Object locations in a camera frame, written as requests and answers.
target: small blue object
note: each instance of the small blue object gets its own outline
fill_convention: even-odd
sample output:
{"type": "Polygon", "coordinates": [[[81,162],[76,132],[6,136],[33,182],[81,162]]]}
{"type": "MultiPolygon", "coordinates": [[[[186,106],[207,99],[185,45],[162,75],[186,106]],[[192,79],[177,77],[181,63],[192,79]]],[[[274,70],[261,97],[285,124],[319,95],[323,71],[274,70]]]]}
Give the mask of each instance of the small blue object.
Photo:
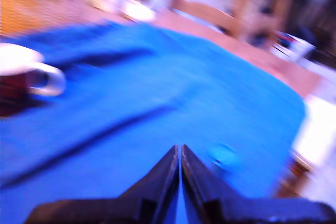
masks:
{"type": "Polygon", "coordinates": [[[236,151],[223,143],[213,144],[208,153],[211,162],[222,170],[233,171],[240,163],[236,151]]]}

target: dark red mug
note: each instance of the dark red mug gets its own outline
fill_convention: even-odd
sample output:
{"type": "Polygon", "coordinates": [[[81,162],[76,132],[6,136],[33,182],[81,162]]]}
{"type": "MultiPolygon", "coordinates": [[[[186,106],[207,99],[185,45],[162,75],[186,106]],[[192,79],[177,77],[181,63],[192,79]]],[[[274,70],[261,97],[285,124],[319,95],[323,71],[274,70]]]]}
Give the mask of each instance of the dark red mug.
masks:
{"type": "Polygon", "coordinates": [[[0,116],[8,116],[24,108],[31,93],[55,96],[64,91],[63,72],[41,61],[43,56],[32,49],[0,43],[0,116]],[[32,87],[35,71],[48,76],[44,87],[32,87]]]}

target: white mug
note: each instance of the white mug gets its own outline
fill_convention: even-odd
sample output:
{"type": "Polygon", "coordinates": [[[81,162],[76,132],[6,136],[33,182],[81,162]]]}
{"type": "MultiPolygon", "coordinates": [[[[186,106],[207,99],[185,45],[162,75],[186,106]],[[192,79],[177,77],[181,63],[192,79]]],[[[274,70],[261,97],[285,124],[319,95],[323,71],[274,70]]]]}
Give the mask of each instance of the white mug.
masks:
{"type": "Polygon", "coordinates": [[[0,115],[25,105],[29,94],[55,96],[65,89],[65,76],[58,68],[42,63],[43,56],[32,49],[0,43],[0,115]],[[44,87],[32,87],[32,72],[48,76],[44,87]]]}

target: blue tablecloth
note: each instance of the blue tablecloth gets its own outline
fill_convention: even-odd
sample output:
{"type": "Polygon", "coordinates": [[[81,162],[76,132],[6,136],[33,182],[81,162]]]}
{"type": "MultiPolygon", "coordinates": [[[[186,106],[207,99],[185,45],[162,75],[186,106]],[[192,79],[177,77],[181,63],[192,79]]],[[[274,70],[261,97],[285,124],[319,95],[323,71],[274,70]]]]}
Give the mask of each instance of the blue tablecloth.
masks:
{"type": "MultiPolygon", "coordinates": [[[[41,52],[67,88],[2,119],[1,222],[37,204],[116,197],[173,144],[207,165],[222,142],[240,167],[224,179],[268,195],[304,117],[297,93],[210,41],[148,24],[80,25],[7,42],[41,52]]],[[[187,223],[180,192],[177,222],[187,223]]]]}

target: wooden chair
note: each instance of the wooden chair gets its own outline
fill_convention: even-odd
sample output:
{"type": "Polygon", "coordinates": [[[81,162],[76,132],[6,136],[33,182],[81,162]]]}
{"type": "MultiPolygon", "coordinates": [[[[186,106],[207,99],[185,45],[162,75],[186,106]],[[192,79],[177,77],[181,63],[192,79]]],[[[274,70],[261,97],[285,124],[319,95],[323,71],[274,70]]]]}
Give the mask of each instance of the wooden chair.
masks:
{"type": "Polygon", "coordinates": [[[268,10],[265,10],[265,4],[265,0],[249,0],[243,16],[242,40],[249,41],[252,36],[263,33],[267,36],[265,47],[268,47],[275,42],[278,31],[285,31],[291,0],[271,0],[268,10]]]}
{"type": "Polygon", "coordinates": [[[273,17],[264,15],[263,22],[259,22],[258,14],[261,0],[233,0],[233,3],[231,15],[215,7],[187,0],[172,0],[170,10],[177,9],[222,27],[229,35],[241,40],[247,40],[251,34],[264,28],[271,30],[270,34],[275,34],[275,31],[281,30],[286,18],[287,0],[275,0],[273,17]]]}
{"type": "Polygon", "coordinates": [[[232,15],[221,10],[199,2],[187,0],[172,0],[170,9],[180,10],[194,17],[210,22],[219,27],[223,27],[228,34],[238,38],[242,32],[242,17],[247,0],[234,0],[232,15]]]}

